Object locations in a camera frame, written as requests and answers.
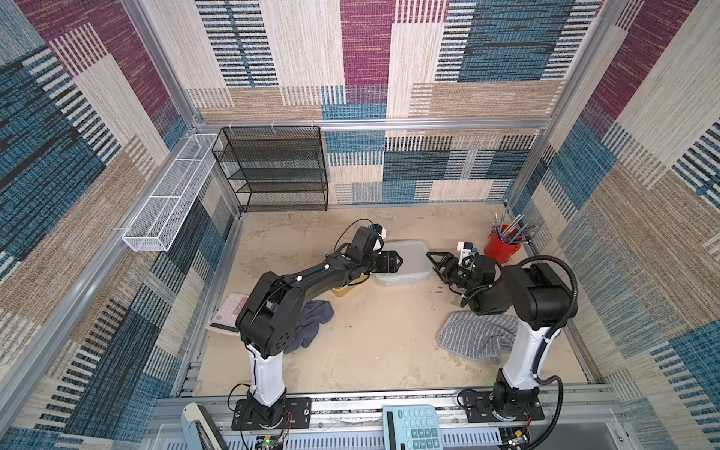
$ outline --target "striped gray towel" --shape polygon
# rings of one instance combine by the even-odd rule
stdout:
[[[500,354],[513,347],[518,321],[518,318],[502,314],[453,312],[438,333],[438,345],[464,358],[499,361]]]

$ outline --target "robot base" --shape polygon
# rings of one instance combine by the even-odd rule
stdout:
[[[481,422],[503,422],[493,412],[492,407],[492,391],[464,391],[461,395],[463,405],[472,405],[474,408],[465,410],[467,421],[470,423]],[[515,420],[526,420],[525,410],[528,410],[533,416],[533,420],[545,419],[540,403],[533,402],[517,402],[511,408],[505,409],[506,413],[516,414]]]
[[[285,400],[285,410],[292,414],[292,429],[310,427],[310,413],[312,399],[310,397],[290,397]],[[273,427],[273,423],[267,423],[263,417],[253,410],[249,401],[246,399],[238,400],[235,404],[235,414],[233,414],[233,423],[230,427],[233,431],[239,431],[242,426],[243,430],[259,430],[261,428],[273,428],[281,430],[287,424],[287,415],[283,415],[280,422]]]

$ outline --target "clear plastic container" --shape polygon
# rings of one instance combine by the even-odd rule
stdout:
[[[374,274],[380,286],[421,283],[433,273],[433,264],[426,253],[428,248],[419,240],[386,242],[383,250],[395,250],[402,258],[402,266],[394,274]]]

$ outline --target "mounting plate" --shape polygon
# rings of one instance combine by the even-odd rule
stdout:
[[[246,411],[249,402],[247,399],[238,400],[235,404],[235,414],[233,414],[233,423],[230,427],[233,431],[240,430],[240,424],[242,421],[243,431],[245,430],[260,430],[263,426],[269,426],[270,423],[265,423],[262,418],[255,413],[252,409],[250,412]],[[310,414],[312,413],[312,399],[310,397],[291,397],[285,400],[285,410],[292,414],[292,429],[298,430],[302,428],[310,427]],[[284,415],[277,426],[273,429],[283,429],[287,423],[287,416]]]
[[[491,396],[492,391],[471,391],[466,390],[462,393],[462,404],[473,405],[475,408],[466,409],[465,415],[467,421],[470,423],[480,422],[503,422],[499,418],[495,417],[492,413],[492,402]],[[525,420],[523,414],[527,409],[533,416],[533,420],[545,419],[545,413],[542,411],[542,406],[535,405],[519,405],[518,406],[518,417],[516,420]]]

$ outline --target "blue calculator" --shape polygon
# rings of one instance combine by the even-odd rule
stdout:
[[[431,405],[382,408],[385,450],[435,450],[443,448],[438,415]]]

